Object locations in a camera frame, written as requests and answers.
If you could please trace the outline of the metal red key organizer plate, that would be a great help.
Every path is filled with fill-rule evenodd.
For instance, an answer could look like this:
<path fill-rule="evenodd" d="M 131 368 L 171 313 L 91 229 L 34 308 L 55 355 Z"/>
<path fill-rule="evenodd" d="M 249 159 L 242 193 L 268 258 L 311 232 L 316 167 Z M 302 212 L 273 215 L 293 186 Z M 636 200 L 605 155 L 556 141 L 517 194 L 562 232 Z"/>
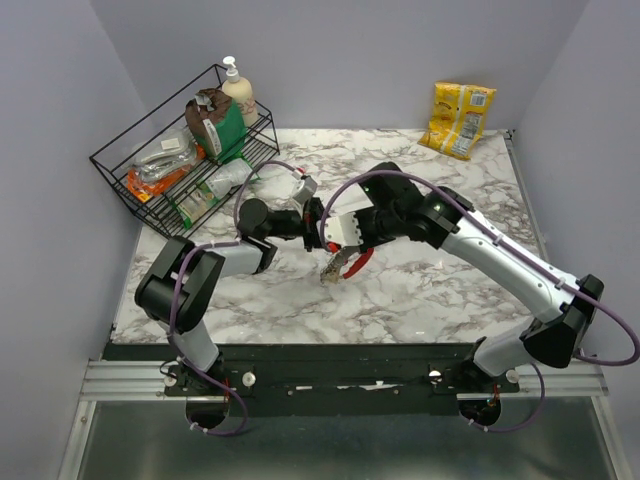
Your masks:
<path fill-rule="evenodd" d="M 323 284 L 338 283 L 358 274 L 373 256 L 374 249 L 362 252 L 357 246 L 338 247 L 331 244 L 333 256 L 320 273 Z"/>

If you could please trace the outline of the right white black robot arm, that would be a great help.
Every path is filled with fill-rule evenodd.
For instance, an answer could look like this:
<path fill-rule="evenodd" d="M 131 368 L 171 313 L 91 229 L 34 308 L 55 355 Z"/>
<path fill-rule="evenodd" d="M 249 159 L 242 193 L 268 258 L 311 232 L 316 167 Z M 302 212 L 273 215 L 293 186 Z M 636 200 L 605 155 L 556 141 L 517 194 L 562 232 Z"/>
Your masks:
<path fill-rule="evenodd" d="M 604 291 L 594 275 L 577 278 L 544 262 L 494 227 L 448 187 L 422 194 L 393 162 L 376 165 L 359 183 L 372 205 L 357 212 L 364 248 L 407 237 L 454 255 L 514 295 L 532 314 L 530 322 L 476 342 L 460 367 L 460 379 L 480 392 L 496 377 L 537 361 L 569 365 Z"/>

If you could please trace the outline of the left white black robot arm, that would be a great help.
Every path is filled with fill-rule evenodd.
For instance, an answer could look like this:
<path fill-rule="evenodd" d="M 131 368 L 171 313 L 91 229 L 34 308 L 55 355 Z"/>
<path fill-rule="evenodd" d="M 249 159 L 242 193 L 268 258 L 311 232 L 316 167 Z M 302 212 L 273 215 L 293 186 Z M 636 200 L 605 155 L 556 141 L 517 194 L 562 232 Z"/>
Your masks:
<path fill-rule="evenodd" d="M 219 349 L 203 321 L 218 281 L 269 268 L 277 252 L 267 241 L 269 237 L 300 238 L 307 251 L 319 248 L 317 222 L 323 210 L 317 197 L 299 210 L 272 210 L 253 198 L 239 209 L 238 240 L 197 246 L 175 236 L 164 245 L 139 283 L 134 301 L 149 318 L 162 324 L 170 344 L 190 364 L 187 382 L 197 393 L 214 393 L 222 380 L 215 365 Z"/>

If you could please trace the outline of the green white snack packet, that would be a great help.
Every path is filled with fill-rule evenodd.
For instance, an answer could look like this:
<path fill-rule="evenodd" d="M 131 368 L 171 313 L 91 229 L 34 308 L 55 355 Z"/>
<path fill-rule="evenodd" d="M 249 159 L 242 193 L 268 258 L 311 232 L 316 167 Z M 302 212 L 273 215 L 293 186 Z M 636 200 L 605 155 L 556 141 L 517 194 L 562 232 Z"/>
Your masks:
<path fill-rule="evenodd" d="M 222 202 L 232 189 L 241 186 L 251 171 L 249 162 L 240 155 L 197 182 L 184 199 L 174 204 L 184 228 L 191 229 L 211 208 Z"/>

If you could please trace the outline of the yellow chips bag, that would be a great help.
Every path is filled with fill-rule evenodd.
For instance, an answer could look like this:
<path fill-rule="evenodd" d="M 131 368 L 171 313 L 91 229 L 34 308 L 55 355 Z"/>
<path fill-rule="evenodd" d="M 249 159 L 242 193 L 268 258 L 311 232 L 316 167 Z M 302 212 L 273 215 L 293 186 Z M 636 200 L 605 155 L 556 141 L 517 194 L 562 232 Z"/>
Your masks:
<path fill-rule="evenodd" d="M 436 82 L 431 117 L 418 144 L 469 160 L 472 148 L 483 135 L 496 92 L 479 85 Z"/>

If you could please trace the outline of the brown green bag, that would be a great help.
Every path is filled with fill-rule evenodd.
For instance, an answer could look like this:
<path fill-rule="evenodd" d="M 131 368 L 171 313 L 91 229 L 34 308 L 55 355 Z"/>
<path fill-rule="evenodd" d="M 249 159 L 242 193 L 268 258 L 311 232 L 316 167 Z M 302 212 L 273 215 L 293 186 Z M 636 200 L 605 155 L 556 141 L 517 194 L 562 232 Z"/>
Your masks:
<path fill-rule="evenodd" d="M 247 128 L 236 101 L 222 90 L 198 91 L 186 104 L 184 117 L 209 159 L 224 164 L 242 149 Z"/>

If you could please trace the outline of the cream pump lotion bottle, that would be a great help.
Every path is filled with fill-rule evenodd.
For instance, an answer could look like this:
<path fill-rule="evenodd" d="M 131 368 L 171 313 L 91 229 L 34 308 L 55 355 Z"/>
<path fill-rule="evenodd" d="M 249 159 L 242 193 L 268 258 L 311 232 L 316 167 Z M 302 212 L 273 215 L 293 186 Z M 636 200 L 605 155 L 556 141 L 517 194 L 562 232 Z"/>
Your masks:
<path fill-rule="evenodd" d="M 222 63 L 226 68 L 226 80 L 222 84 L 222 91 L 236 102 L 244 124 L 250 127 L 259 119 L 252 85 L 248 79 L 240 75 L 233 56 L 224 57 Z"/>

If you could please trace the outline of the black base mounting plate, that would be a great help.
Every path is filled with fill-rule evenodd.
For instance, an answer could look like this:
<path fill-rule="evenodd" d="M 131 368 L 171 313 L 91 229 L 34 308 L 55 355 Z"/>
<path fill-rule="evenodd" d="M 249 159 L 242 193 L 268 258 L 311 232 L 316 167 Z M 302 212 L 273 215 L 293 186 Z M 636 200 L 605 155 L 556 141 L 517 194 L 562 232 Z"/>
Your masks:
<path fill-rule="evenodd" d="M 168 345 L 110 343 L 106 361 L 159 374 L 152 396 L 183 400 L 189 419 L 473 413 L 493 422 L 499 401 L 545 393 L 581 396 L 595 386 L 590 370 L 530 364 L 496 379 L 470 379 L 469 343 L 313 345 L 227 344 L 211 384 L 177 363 Z"/>

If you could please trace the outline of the orange snack packet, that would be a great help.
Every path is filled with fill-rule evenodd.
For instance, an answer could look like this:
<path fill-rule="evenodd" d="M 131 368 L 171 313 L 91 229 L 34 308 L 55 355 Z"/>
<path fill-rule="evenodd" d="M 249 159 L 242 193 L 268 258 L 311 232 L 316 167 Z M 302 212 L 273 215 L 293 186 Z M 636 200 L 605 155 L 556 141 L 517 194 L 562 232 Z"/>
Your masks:
<path fill-rule="evenodd" d="M 137 170 L 131 168 L 127 174 L 127 189 L 137 200 L 142 203 L 146 203 L 152 198 L 169 190 L 187 173 L 187 168 L 181 168 L 159 180 L 145 181 Z"/>

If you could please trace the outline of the clear plastic packet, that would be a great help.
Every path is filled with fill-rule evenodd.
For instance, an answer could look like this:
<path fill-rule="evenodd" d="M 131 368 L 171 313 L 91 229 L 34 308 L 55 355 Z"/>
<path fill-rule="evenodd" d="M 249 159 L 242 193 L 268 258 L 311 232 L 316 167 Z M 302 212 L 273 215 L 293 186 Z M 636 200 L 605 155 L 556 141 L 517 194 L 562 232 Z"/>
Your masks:
<path fill-rule="evenodd" d="M 134 156 L 133 169 L 141 174 L 143 180 L 156 181 L 178 169 L 192 166 L 197 156 L 197 144 L 188 133 L 167 131 Z"/>

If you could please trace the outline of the aluminium rail frame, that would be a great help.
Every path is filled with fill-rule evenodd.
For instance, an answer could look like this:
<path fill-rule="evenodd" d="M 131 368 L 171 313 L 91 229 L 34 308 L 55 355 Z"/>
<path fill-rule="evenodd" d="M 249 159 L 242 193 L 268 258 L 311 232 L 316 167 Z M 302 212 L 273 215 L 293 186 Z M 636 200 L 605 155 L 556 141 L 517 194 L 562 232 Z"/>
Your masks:
<path fill-rule="evenodd" d="M 581 396 L 509 397 L 473 413 L 248 416 L 212 425 L 152 396 L 148 367 L 100 360 L 83 379 L 64 479 L 627 479 L 602 371 Z"/>

